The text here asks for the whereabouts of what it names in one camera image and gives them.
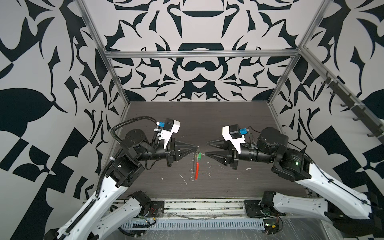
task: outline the electrical wire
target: electrical wire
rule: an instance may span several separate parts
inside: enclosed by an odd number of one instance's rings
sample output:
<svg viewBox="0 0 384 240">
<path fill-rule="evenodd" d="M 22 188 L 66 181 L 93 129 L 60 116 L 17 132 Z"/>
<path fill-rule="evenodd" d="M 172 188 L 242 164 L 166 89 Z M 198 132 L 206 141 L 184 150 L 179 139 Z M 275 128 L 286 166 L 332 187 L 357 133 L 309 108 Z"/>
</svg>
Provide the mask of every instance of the electrical wire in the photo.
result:
<svg viewBox="0 0 384 240">
<path fill-rule="evenodd" d="M 145 169 L 150 170 L 150 169 L 153 167 L 153 165 L 155 165 L 155 163 L 156 163 L 157 161 L 159 161 L 159 160 L 161 160 L 161 159 L 156 159 L 156 160 L 152 163 L 152 165 L 151 165 L 150 168 L 148 168 L 148 166 L 147 166 L 148 162 L 147 162 L 147 160 L 145 160 Z"/>
<path fill-rule="evenodd" d="M 320 169 L 320 167 L 317 165 L 317 163 L 313 160 L 313 158 L 311 158 L 305 151 L 303 151 L 302 149 L 300 149 L 298 146 L 288 142 L 290 145 L 294 146 L 295 148 L 299 149 L 301 152 L 303 152 L 305 155 L 307 155 L 313 162 L 313 164 L 317 167 L 317 169 L 323 174 L 323 176 L 328 180 L 328 183 L 333 183 L 334 185 L 338 186 L 339 188 L 341 188 L 342 190 L 346 191 L 347 193 L 351 194 L 354 198 L 358 199 L 359 201 L 361 201 L 362 204 L 367 204 L 368 206 L 372 206 L 371 204 L 369 204 L 366 200 L 363 200 L 363 199 L 360 199 L 358 198 L 357 196 L 353 195 L 351 192 L 349 192 L 348 190 L 346 190 L 345 188 L 343 188 L 342 186 L 339 186 L 338 184 L 336 184 L 334 182 L 334 180 L 331 178 L 329 179 L 325 174 L 324 172 Z"/>
<path fill-rule="evenodd" d="M 279 231 L 278 232 L 280 232 L 282 229 L 283 229 L 283 227 L 284 227 L 284 223 L 283 223 L 283 220 L 282 220 L 282 218 L 281 217 L 279 217 L 279 215 L 277 215 L 277 219 L 279 220 L 280 219 L 280 221 L 281 221 L 281 228 L 279 229 Z"/>
<path fill-rule="evenodd" d="M 154 220 L 153 223 L 150 223 L 150 224 L 147 224 L 147 225 L 132 224 L 132 228 L 147 228 L 147 227 L 153 226 L 153 225 L 156 224 L 156 219 L 153 218 L 153 220 Z"/>
<path fill-rule="evenodd" d="M 116 141 L 118 143 L 121 143 L 121 138 L 119 138 L 119 136 L 117 136 L 117 134 L 115 133 L 116 130 L 121 128 L 121 127 L 123 127 L 123 126 L 125 126 L 125 125 L 131 124 L 131 123 L 139 121 L 139 120 L 149 120 L 149 121 L 154 122 L 157 125 L 156 119 L 148 117 L 148 116 L 141 116 L 141 117 L 132 118 L 132 119 L 126 120 L 124 122 L 121 122 L 121 123 L 117 124 L 116 126 L 114 126 L 113 128 L 111 128 L 111 135 L 112 135 L 112 137 L 114 139 L 116 139 Z"/>
<path fill-rule="evenodd" d="M 132 196 L 132 194 L 129 194 L 129 195 L 124 199 L 123 204 L 125 203 L 125 201 L 127 200 L 127 198 L 129 198 L 129 197 L 131 197 L 131 196 Z"/>
<path fill-rule="evenodd" d="M 121 153 L 122 149 L 120 149 L 116 154 L 115 156 L 113 157 L 113 159 L 116 159 L 120 153 Z M 100 177 L 99 177 L 99 180 L 98 180 L 98 183 L 97 183 L 97 187 L 96 187 L 96 191 L 95 191 L 95 198 L 99 197 L 99 194 L 100 194 L 100 191 L 101 191 L 101 185 L 103 184 L 103 180 L 104 180 L 104 177 L 105 177 L 105 174 L 107 173 L 107 170 L 110 168 L 110 166 L 112 166 L 113 164 L 113 161 L 114 160 L 110 160 L 109 163 L 107 164 L 107 166 L 105 166 L 104 170 L 101 172 L 100 174 Z M 71 225 L 69 225 L 69 227 L 65 230 L 65 234 L 62 234 L 59 238 L 59 240 L 63 240 L 70 232 L 71 230 L 76 226 L 76 224 L 87 214 L 87 212 L 91 209 L 91 207 L 96 203 L 96 199 L 93 199 L 89 204 L 88 206 L 79 214 L 79 216 L 71 223 Z"/>
<path fill-rule="evenodd" d="M 115 206 L 115 205 L 111 205 L 111 207 L 109 208 L 110 212 L 113 212 L 114 209 L 118 209 L 118 207 Z M 129 237 L 141 237 L 141 236 L 143 236 L 144 233 L 145 233 L 145 232 L 141 232 L 140 235 L 137 234 L 137 233 L 129 233 L 129 232 L 126 232 L 126 231 L 125 231 L 124 229 L 122 229 L 121 227 L 118 227 L 118 230 L 119 230 L 122 234 L 124 234 L 124 235 L 126 235 L 126 236 L 129 236 Z"/>
<path fill-rule="evenodd" d="M 252 130 L 254 130 L 255 132 L 258 132 L 258 133 L 261 133 L 259 131 L 256 131 L 255 129 L 253 129 L 253 127 L 249 126 L 249 128 L 251 128 Z"/>
</svg>

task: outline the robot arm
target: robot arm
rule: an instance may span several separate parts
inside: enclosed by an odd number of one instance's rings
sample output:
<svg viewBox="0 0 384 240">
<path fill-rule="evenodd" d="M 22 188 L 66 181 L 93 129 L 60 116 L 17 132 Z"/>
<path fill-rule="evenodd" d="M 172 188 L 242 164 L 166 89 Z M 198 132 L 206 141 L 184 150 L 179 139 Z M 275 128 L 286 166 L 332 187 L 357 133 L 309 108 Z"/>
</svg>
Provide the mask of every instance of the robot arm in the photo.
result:
<svg viewBox="0 0 384 240">
<path fill-rule="evenodd" d="M 143 119 L 158 125 L 151 143 L 141 129 L 129 131 L 124 139 L 114 133 L 124 125 Z M 113 127 L 111 135 L 118 141 L 121 150 L 115 157 L 111 157 L 111 161 L 102 171 L 95 193 L 64 226 L 49 230 L 44 240 L 102 240 L 128 220 L 138 215 L 145 216 L 151 200 L 142 191 L 138 191 L 123 206 L 103 217 L 111 204 L 144 171 L 140 161 L 167 159 L 170 167 L 174 161 L 197 150 L 196 145 L 171 138 L 179 127 L 180 122 L 176 120 L 167 118 L 162 123 L 147 116 L 133 118 Z"/>
<path fill-rule="evenodd" d="M 240 129 L 238 125 L 223 127 L 224 141 L 210 141 L 208 145 L 224 151 L 206 152 L 205 155 L 233 169 L 237 168 L 239 160 L 272 163 L 271 171 L 279 177 L 301 184 L 323 197 L 300 198 L 266 191 L 261 206 L 322 218 L 349 234 L 381 231 L 380 219 L 375 215 L 378 209 L 375 196 L 369 194 L 368 197 L 333 179 L 304 153 L 288 148 L 288 136 L 275 128 L 263 129 L 256 144 L 245 142 L 247 133 L 247 129 Z"/>
</svg>

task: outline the black and white patterned wall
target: black and white patterned wall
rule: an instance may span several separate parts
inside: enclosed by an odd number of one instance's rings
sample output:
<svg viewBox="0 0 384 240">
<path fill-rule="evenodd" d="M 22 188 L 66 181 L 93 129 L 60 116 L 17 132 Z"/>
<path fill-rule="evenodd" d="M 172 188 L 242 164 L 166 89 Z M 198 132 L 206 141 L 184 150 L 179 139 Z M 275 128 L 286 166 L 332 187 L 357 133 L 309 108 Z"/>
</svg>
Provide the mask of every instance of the black and white patterned wall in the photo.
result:
<svg viewBox="0 0 384 240">
<path fill-rule="evenodd" d="M 72 0 L 0 3 L 1 239 L 38 239 L 92 194 L 124 103 Z"/>
<path fill-rule="evenodd" d="M 134 58 L 113 65 L 130 101 L 268 100 L 289 57 Z"/>
<path fill-rule="evenodd" d="M 309 49 L 384 119 L 384 3 L 335 0 Z M 384 146 L 301 58 L 273 103 L 283 130 L 333 177 L 384 205 Z"/>
<path fill-rule="evenodd" d="M 86 0 L 108 51 L 295 49 L 321 0 Z M 114 59 L 131 101 L 268 100 L 288 57 Z"/>
</svg>

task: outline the black corrugated cable conduit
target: black corrugated cable conduit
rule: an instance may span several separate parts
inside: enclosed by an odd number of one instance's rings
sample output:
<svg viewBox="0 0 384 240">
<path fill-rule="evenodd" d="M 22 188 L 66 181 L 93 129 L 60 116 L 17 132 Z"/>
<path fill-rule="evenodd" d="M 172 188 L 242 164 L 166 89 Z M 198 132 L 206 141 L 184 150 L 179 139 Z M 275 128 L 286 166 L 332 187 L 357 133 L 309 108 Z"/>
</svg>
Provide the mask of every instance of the black corrugated cable conduit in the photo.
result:
<svg viewBox="0 0 384 240">
<path fill-rule="evenodd" d="M 129 119 L 127 121 L 124 121 L 122 123 L 119 123 L 117 124 L 116 126 L 114 126 L 112 129 L 111 129 L 111 135 L 114 139 L 116 139 L 116 141 L 118 143 L 121 143 L 121 139 L 119 138 L 119 136 L 116 135 L 115 131 L 125 125 L 128 125 L 130 123 L 133 123 L 133 122 L 136 122 L 136 121 L 139 121 L 139 120 L 150 120 L 152 122 L 154 122 L 155 124 L 157 124 L 157 121 L 154 119 L 154 118 L 151 118 L 151 117 L 148 117 L 148 116 L 141 116 L 141 117 L 136 117 L 136 118 L 132 118 L 132 119 Z M 157 132 L 155 133 L 154 137 L 153 137 L 153 140 L 156 140 L 156 135 L 157 135 Z M 120 153 L 121 153 L 122 149 L 120 149 L 116 155 L 113 157 L 114 159 L 116 159 L 117 157 L 119 157 Z M 103 179 L 105 177 L 105 174 L 107 173 L 107 170 L 109 169 L 109 167 L 112 165 L 113 163 L 113 160 L 111 160 L 107 166 L 105 166 L 103 172 L 100 174 L 100 178 L 98 180 L 98 184 L 97 184 L 97 188 L 96 188 L 96 192 L 95 192 L 95 197 L 99 197 L 99 194 L 100 194 L 100 190 L 101 190 L 101 185 L 103 183 Z M 62 234 L 61 237 L 59 238 L 59 240 L 63 240 L 70 232 L 71 230 L 76 226 L 76 224 L 85 216 L 85 214 L 91 209 L 91 207 L 94 205 L 94 203 L 96 202 L 96 199 L 93 199 L 89 204 L 88 206 L 80 213 L 80 215 L 72 222 L 71 225 L 69 225 L 69 227 L 65 230 L 66 232 L 66 235 Z"/>
<path fill-rule="evenodd" d="M 116 126 L 114 126 L 112 129 L 111 129 L 111 135 L 114 139 L 116 139 L 116 141 L 118 143 L 121 143 L 121 138 L 119 138 L 119 136 L 116 135 L 116 130 L 125 126 L 125 125 L 128 125 L 130 123 L 133 123 L 133 122 L 136 122 L 136 121 L 139 121 L 139 120 L 149 120 L 149 121 L 152 121 L 154 122 L 155 124 L 157 124 L 157 121 L 156 119 L 154 118 L 151 118 L 151 117 L 148 117 L 148 116 L 141 116 L 141 117 L 136 117 L 136 118 L 132 118 L 132 119 L 129 119 L 127 121 L 124 121 L 122 123 L 119 123 L 117 124 Z"/>
</svg>

